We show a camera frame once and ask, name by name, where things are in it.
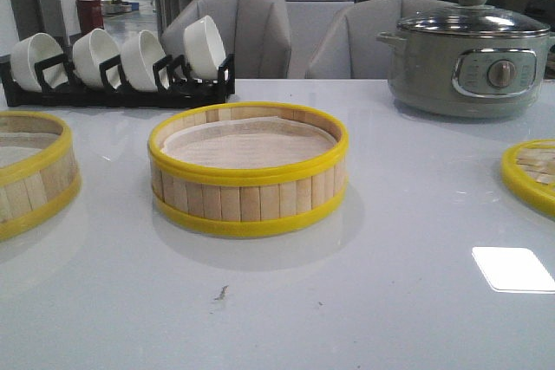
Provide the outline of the bamboo steamer lid yellow rim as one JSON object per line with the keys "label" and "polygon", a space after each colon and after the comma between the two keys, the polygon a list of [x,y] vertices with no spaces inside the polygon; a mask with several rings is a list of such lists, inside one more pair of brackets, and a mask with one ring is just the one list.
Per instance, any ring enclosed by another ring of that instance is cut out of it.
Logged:
{"label": "bamboo steamer lid yellow rim", "polygon": [[554,217],[554,139],[529,140],[506,149],[500,173],[516,197]]}

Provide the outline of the grey chair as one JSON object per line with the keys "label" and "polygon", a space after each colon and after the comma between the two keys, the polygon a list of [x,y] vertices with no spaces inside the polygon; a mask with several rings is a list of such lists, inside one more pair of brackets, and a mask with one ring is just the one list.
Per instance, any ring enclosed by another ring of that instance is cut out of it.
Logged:
{"label": "grey chair", "polygon": [[163,49],[183,55],[185,28],[204,16],[215,22],[239,79],[284,79],[291,58],[285,0],[192,0],[161,35]]}
{"label": "grey chair", "polygon": [[307,79],[385,79],[392,48],[376,40],[404,17],[450,6],[441,0],[368,0],[337,12],[312,54]]}

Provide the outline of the red bin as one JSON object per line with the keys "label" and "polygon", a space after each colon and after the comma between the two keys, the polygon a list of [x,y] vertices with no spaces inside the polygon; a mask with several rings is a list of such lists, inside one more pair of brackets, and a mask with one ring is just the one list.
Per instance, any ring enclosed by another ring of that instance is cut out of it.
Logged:
{"label": "red bin", "polygon": [[101,0],[76,0],[81,34],[85,36],[94,29],[103,29]]}

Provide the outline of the green electric cooking pot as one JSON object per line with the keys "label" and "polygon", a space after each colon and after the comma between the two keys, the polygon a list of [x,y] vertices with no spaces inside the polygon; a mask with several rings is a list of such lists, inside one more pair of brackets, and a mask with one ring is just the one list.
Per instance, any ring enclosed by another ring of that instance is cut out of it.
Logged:
{"label": "green electric cooking pot", "polygon": [[520,114],[539,98],[554,35],[471,37],[382,32],[392,48],[388,86],[400,102],[448,116]]}

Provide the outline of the grey chair left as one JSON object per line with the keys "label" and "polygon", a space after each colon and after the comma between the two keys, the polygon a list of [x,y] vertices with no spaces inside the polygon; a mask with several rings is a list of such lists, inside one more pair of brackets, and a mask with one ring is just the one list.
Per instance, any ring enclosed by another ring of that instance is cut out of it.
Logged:
{"label": "grey chair left", "polygon": [[161,35],[163,49],[183,55],[185,28],[204,16],[215,22],[239,79],[284,79],[291,58],[285,0],[192,0]]}

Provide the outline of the white steamer liner cloth centre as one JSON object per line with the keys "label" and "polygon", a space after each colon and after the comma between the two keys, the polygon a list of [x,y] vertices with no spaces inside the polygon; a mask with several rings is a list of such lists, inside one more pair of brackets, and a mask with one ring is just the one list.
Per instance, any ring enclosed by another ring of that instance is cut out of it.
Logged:
{"label": "white steamer liner cloth centre", "polygon": [[335,144],[320,127],[266,116],[188,127],[165,139],[161,151],[198,166],[259,169],[313,159]]}

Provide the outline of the white bowl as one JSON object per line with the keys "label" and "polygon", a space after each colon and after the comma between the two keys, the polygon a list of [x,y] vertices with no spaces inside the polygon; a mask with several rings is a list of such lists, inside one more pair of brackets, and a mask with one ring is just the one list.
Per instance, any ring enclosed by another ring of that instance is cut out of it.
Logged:
{"label": "white bowl", "polygon": [[104,89],[100,64],[120,54],[112,36],[104,29],[93,29],[73,46],[73,63],[79,78],[89,88]]}
{"label": "white bowl", "polygon": [[166,57],[157,36],[149,30],[140,31],[121,46],[121,65],[129,84],[145,93],[158,90],[153,65]]}
{"label": "white bowl", "polygon": [[18,42],[10,54],[13,78],[27,91],[40,93],[35,64],[63,53],[62,47],[54,37],[46,33],[36,33]]}
{"label": "white bowl", "polygon": [[183,43],[186,59],[193,73],[201,80],[218,78],[219,66],[226,58],[225,46],[216,23],[203,16],[184,29]]}

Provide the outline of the bamboo steamer tier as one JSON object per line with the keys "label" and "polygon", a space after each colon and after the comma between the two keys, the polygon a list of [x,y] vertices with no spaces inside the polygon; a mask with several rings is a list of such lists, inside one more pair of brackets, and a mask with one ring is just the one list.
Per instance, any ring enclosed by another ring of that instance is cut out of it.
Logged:
{"label": "bamboo steamer tier", "polygon": [[1,167],[1,238],[43,223],[68,205],[82,179],[66,122],[52,114],[2,111],[1,133],[54,133],[59,138],[36,155]]}
{"label": "bamboo steamer tier", "polygon": [[[161,151],[163,141],[182,129],[266,116],[320,127],[336,144],[313,159],[259,169],[198,166]],[[178,224],[217,236],[266,237],[314,224],[342,203],[348,184],[348,131],[312,107],[251,101],[188,110],[162,121],[147,145],[157,207]]]}

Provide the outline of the grey chair right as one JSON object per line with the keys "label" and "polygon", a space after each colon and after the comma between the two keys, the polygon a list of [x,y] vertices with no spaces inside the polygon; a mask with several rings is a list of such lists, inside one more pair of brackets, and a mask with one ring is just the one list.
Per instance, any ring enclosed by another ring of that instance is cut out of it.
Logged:
{"label": "grey chair right", "polygon": [[392,48],[376,40],[404,17],[450,6],[441,0],[368,0],[337,12],[312,54],[307,79],[385,79]]}

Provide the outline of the white bowl far left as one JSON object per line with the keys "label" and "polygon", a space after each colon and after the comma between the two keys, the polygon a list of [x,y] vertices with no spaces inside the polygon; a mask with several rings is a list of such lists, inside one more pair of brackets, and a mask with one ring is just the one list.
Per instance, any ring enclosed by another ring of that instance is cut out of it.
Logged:
{"label": "white bowl far left", "polygon": [[27,91],[40,93],[35,64],[63,53],[62,47],[54,37],[46,33],[36,33],[18,42],[10,54],[13,78]]}

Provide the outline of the black bowl rack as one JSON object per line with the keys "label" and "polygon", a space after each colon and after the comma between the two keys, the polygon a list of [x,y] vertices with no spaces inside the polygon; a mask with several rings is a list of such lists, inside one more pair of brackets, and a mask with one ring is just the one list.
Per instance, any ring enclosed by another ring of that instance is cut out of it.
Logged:
{"label": "black bowl rack", "polygon": [[27,91],[16,82],[10,58],[1,58],[1,80],[9,107],[158,107],[189,109],[227,102],[235,93],[234,55],[229,54],[218,68],[215,81],[193,78],[185,57],[170,55],[153,65],[155,90],[140,92],[126,78],[117,55],[99,65],[102,88],[87,87],[75,74],[75,65],[64,53],[39,61],[39,90]]}

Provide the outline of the glass pot lid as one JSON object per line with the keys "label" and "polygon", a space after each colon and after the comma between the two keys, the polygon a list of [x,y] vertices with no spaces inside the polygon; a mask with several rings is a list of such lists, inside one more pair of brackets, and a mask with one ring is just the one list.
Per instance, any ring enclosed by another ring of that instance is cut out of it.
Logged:
{"label": "glass pot lid", "polygon": [[550,26],[512,10],[487,4],[488,0],[458,0],[457,4],[417,12],[402,18],[398,29],[421,33],[477,37],[546,36]]}

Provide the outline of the white bowl right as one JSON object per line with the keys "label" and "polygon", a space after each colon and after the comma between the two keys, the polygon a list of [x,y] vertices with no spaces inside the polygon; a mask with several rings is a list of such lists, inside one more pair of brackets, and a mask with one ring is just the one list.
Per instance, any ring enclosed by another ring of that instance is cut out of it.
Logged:
{"label": "white bowl right", "polygon": [[219,66],[226,58],[225,46],[216,23],[203,16],[184,29],[183,43],[186,59],[193,73],[201,80],[218,78]]}

